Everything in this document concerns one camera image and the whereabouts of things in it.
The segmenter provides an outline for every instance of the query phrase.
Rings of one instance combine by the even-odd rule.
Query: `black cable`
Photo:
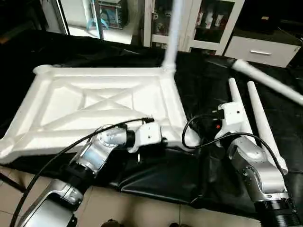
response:
[[[183,132],[182,132],[182,145],[183,145],[184,147],[186,147],[186,148],[188,148],[188,149],[203,148],[203,147],[206,147],[206,146],[208,146],[208,145],[211,145],[211,144],[213,144],[213,143],[219,142],[219,141],[221,141],[221,140],[223,140],[223,139],[226,139],[226,138],[232,137],[232,136],[250,136],[250,137],[253,137],[253,138],[259,140],[260,143],[263,144],[263,145],[265,146],[265,148],[269,151],[271,157],[272,157],[273,160],[274,160],[274,163],[275,163],[276,167],[278,168],[278,170],[279,170],[280,173],[282,174],[282,177],[283,177],[283,179],[284,179],[285,188],[286,188],[287,192],[289,193],[288,185],[287,185],[287,183],[286,183],[286,179],[285,179],[283,170],[282,170],[282,168],[281,168],[281,166],[280,166],[280,164],[279,164],[279,162],[278,162],[278,160],[277,160],[277,158],[276,158],[276,156],[275,156],[273,150],[272,150],[272,149],[270,148],[270,146],[269,146],[263,139],[261,139],[259,136],[256,136],[256,135],[253,135],[253,134],[250,134],[250,133],[246,133],[246,132],[234,132],[234,133],[231,133],[231,134],[228,134],[228,135],[221,136],[221,137],[219,137],[219,138],[217,138],[217,139],[215,139],[215,140],[212,140],[212,141],[210,141],[210,142],[208,142],[208,143],[205,143],[205,144],[202,143],[202,144],[197,145],[197,146],[188,146],[188,145],[186,145],[186,143],[185,143],[185,133],[186,133],[186,131],[187,131],[187,129],[188,129],[190,123],[191,123],[194,119],[196,119],[196,118],[198,118],[198,117],[201,117],[201,115],[196,115],[196,116],[194,116],[192,119],[190,119],[190,120],[187,122],[187,124],[186,124],[185,127],[184,127],[184,130],[183,130]]]
[[[182,131],[182,145],[185,147],[185,148],[187,148],[187,149],[196,149],[196,148],[199,148],[199,147],[197,147],[197,146],[188,146],[188,145],[186,145],[186,143],[185,143],[185,134],[186,134],[186,131],[187,131],[187,129],[188,129],[188,127],[189,127],[189,125],[195,120],[195,119],[197,119],[197,118],[200,118],[200,117],[213,117],[214,118],[214,116],[213,115],[211,115],[211,114],[199,114],[199,115],[195,115],[194,117],[192,117],[192,119],[190,119],[187,123],[186,123],[186,125],[184,126],[184,129],[183,129],[183,131]],[[203,142],[204,142],[204,137],[202,137],[201,138],[201,144],[203,144]]]
[[[73,144],[69,145],[68,147],[64,148],[62,151],[60,151],[56,156],[54,156],[51,160],[49,160],[48,163],[46,163],[41,169],[40,171],[34,176],[34,178],[31,180],[31,182],[29,183],[29,185],[27,186],[26,190],[24,191],[17,207],[16,207],[16,210],[14,212],[14,215],[13,215],[13,218],[11,220],[11,223],[10,223],[10,227],[14,227],[15,226],[15,223],[16,223],[16,220],[18,218],[18,215],[21,211],[21,208],[25,202],[25,199],[27,198],[29,192],[31,191],[31,189],[33,188],[34,184],[36,183],[36,181],[38,180],[39,176],[41,175],[41,173],[55,160],[57,159],[59,156],[63,155],[64,153],[66,153],[67,151],[69,151],[70,149],[72,149],[73,147],[75,147],[76,145],[78,145],[79,143],[83,142],[84,140],[87,140],[89,138],[91,138],[92,136],[94,135],[97,135],[103,131],[106,131],[106,130],[109,130],[109,129],[112,129],[114,127],[117,127],[121,124],[127,124],[127,123],[130,123],[130,122],[136,122],[136,121],[150,121],[151,118],[138,118],[138,119],[133,119],[133,120],[129,120],[129,121],[125,121],[125,122],[121,122],[121,123],[118,123],[118,124],[114,124],[114,125],[111,125],[109,127],[106,127],[104,129],[100,129],[100,130],[97,130],[97,131],[94,131],[93,133],[81,138],[80,140],[74,142]]]

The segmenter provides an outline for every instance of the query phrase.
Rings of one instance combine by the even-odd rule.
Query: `table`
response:
[[[1,46],[2,111],[0,133],[3,135],[34,79],[32,69],[41,64],[65,67],[157,67],[163,50],[114,44],[90,37],[75,37],[41,31],[24,32]],[[220,68],[194,53],[178,53],[175,81],[187,118],[216,109],[231,101],[227,79],[236,78],[253,132],[257,134],[246,82],[247,77]],[[303,93],[302,69],[283,69],[254,64],[265,73]],[[258,84],[281,156],[286,160],[286,176],[291,194],[303,218],[303,108],[269,88]],[[201,133],[201,120],[193,128]],[[255,217],[253,203],[229,162],[224,150],[209,146],[199,157],[164,149],[160,146],[141,151],[140,164],[136,154],[113,152],[95,185],[111,187],[120,192],[158,200],[188,204],[221,212]],[[58,177],[58,169],[73,154],[56,160],[44,173]],[[21,157],[8,165],[36,173],[51,156]]]

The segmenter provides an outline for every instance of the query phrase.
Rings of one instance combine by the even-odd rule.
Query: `floor tile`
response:
[[[250,218],[220,213],[216,211],[181,206],[181,223],[192,227],[260,227],[258,221]]]
[[[92,192],[92,189],[93,187],[90,187],[86,193],[84,194],[84,198],[83,198],[83,201],[81,203],[81,205],[79,206],[79,208],[77,209],[77,211],[74,213],[75,216],[77,217],[77,219],[80,219],[84,210],[86,209],[86,206],[89,202],[89,198],[90,198],[90,195],[91,195],[91,192]]]
[[[29,184],[31,179],[34,177],[32,174],[24,173],[18,170],[12,170],[9,174],[9,178],[21,183],[25,186]],[[24,212],[28,209],[28,207],[37,199],[37,197],[41,194],[41,192],[47,187],[50,183],[51,179],[46,177],[40,177],[30,194],[28,195],[22,209],[20,215],[23,215]],[[0,186],[0,211],[5,211],[10,214],[13,214],[16,206],[22,196],[22,193],[13,187],[9,186],[6,183],[3,183]]]
[[[0,211],[0,226],[9,227],[11,219],[13,218],[12,214]]]
[[[12,171],[12,169],[10,169],[10,168],[0,166],[0,173],[4,174],[5,176],[8,176],[11,171]]]
[[[79,227],[100,227],[109,219],[125,227],[168,227],[179,221],[179,205],[93,187]]]

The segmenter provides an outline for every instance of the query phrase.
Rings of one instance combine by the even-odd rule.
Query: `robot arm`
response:
[[[225,103],[220,110],[224,112],[224,119],[216,137],[239,132],[243,118],[238,103]],[[282,173],[270,163],[265,150],[245,136],[231,136],[217,145],[225,148],[231,164],[243,179],[263,227],[303,227]]]
[[[19,227],[75,227],[73,212],[106,163],[110,153],[120,146],[130,153],[139,147],[160,143],[160,126],[143,124],[137,130],[115,127],[97,134],[75,155],[62,173],[63,180],[52,180],[20,220]]]

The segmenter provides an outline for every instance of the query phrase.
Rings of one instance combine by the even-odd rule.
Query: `white pipe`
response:
[[[242,102],[242,99],[241,99],[240,92],[239,92],[238,87],[237,87],[236,80],[234,78],[230,78],[228,80],[228,83],[229,83],[229,88],[231,90],[232,101],[240,103],[241,108],[242,108],[244,121],[243,121],[243,123],[241,125],[241,132],[247,132],[247,133],[252,134],[250,122],[249,122],[248,117],[246,115],[246,111],[245,111],[245,108],[244,108],[244,105],[243,105],[243,102]],[[253,137],[247,136],[247,138],[251,142],[253,142],[254,144],[256,144],[256,140]]]
[[[169,42],[165,52],[163,68],[169,70],[176,69],[176,56],[178,52],[179,29],[182,17],[183,0],[174,0],[169,26]]]
[[[303,105],[303,95],[281,83],[279,80],[274,79],[266,73],[252,67],[246,61],[237,60],[233,64],[232,68],[236,71],[246,74],[247,76],[261,82],[262,84],[265,84],[276,92],[293,100],[294,102]]]
[[[284,174],[288,173],[288,168],[286,166],[285,160],[280,156],[278,147],[275,142],[275,138],[273,136],[273,133],[270,129],[269,123],[267,121],[261,100],[259,98],[255,83],[250,81],[247,83],[248,91],[250,94],[250,101],[252,105],[252,109],[254,111],[257,128],[259,132],[259,136],[261,139],[263,139],[269,147],[273,150]],[[274,160],[272,159],[269,151],[262,145],[262,148],[266,151],[268,160],[271,164],[275,166]]]

